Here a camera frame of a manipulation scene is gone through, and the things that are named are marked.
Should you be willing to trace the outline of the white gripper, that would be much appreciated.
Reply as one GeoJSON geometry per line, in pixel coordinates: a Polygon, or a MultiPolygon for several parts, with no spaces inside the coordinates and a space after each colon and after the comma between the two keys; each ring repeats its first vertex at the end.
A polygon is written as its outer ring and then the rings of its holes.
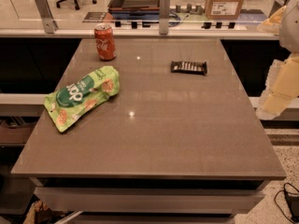
{"type": "Polygon", "coordinates": [[[299,96],[299,0],[290,0],[257,26],[260,32],[279,34],[280,46],[293,52],[288,59],[274,60],[256,115],[270,120],[278,117],[299,96]]]}

